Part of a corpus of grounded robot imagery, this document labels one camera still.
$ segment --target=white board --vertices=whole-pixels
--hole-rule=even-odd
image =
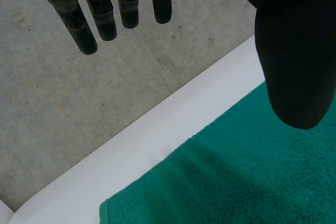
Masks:
[[[9,224],[98,224],[99,205],[264,81],[254,37],[25,203]]]
[[[0,224],[7,224],[14,212],[0,200]]]

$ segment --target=green towel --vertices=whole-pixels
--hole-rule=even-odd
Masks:
[[[103,202],[100,223],[336,223],[335,112],[293,129],[262,84]]]

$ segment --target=white surface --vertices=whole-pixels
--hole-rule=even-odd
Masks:
[[[249,38],[25,203],[10,224],[98,224],[99,205],[264,81]]]
[[[13,211],[0,200],[0,224],[7,224],[13,214]]]

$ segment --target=concrete floor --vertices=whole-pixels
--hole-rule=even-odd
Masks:
[[[140,24],[79,52],[46,0],[2,0],[0,199],[31,196],[237,47],[254,32],[246,0],[174,0],[167,25],[141,0]]]

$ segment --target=teal towel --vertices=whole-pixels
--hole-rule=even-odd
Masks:
[[[336,223],[335,112],[293,129],[262,84],[103,202],[100,223]]]

